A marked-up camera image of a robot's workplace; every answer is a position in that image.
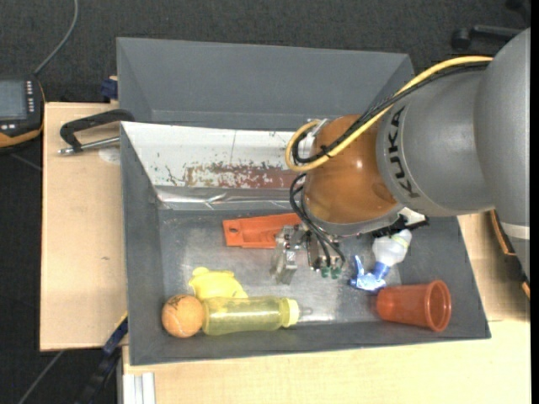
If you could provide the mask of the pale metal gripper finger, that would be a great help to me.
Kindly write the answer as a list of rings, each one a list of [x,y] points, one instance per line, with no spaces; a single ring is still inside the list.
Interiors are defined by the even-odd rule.
[[[281,266],[280,282],[282,284],[290,284],[297,269],[296,252],[285,250]]]
[[[282,274],[286,266],[286,252],[284,247],[277,247],[272,254],[269,273],[276,283],[282,282]]]

